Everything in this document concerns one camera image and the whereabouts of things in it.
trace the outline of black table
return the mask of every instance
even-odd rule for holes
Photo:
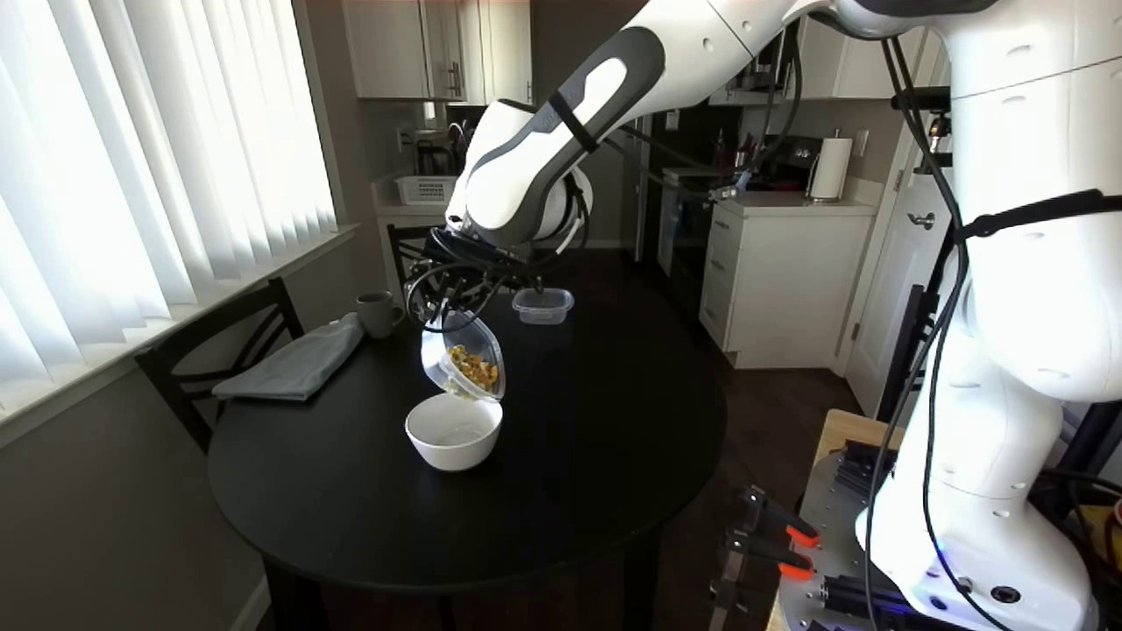
[[[510,369],[492,459],[438,475],[404,434],[433,398],[419,325],[365,343],[311,405],[238,401],[210,441],[210,491],[266,559],[286,624],[316,581],[467,593],[629,547],[629,628],[651,628],[661,525],[712,478],[725,405],[702,352],[612,307],[565,325],[488,308]]]

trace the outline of kitchen cabinet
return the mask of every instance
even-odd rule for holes
[[[930,66],[933,46],[930,33],[912,27],[900,36],[900,50],[916,79]],[[803,54],[803,97],[891,97],[891,79],[883,66],[880,41],[849,40],[821,22],[803,19],[799,26]]]
[[[757,194],[712,211],[699,318],[733,369],[836,369],[873,208]]]
[[[463,97],[463,0],[343,0],[358,97]]]
[[[533,102],[530,0],[463,0],[463,102]]]

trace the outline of white robot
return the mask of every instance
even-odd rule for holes
[[[944,40],[966,225],[1083,190],[1122,194],[1118,0],[651,0],[546,104],[485,114],[446,238],[463,261],[510,262],[543,238],[563,252],[589,211],[574,165],[614,127],[707,97],[803,13],[861,40],[916,26]],[[1076,552],[1029,506],[1058,440],[1058,405],[1122,401],[1122,213],[1113,213],[1122,204],[1092,196],[1083,211],[967,244],[944,373],[926,384],[935,441],[918,405],[876,494],[873,542],[865,516],[857,525],[930,616],[1018,631],[1097,624]]]

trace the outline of countertop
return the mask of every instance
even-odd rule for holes
[[[741,194],[718,199],[718,211],[741,211],[743,217],[873,217],[873,204],[861,199],[812,199],[803,194]]]

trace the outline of white bowl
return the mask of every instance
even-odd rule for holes
[[[470,470],[494,448],[501,405],[438,393],[408,413],[408,434],[433,470]]]

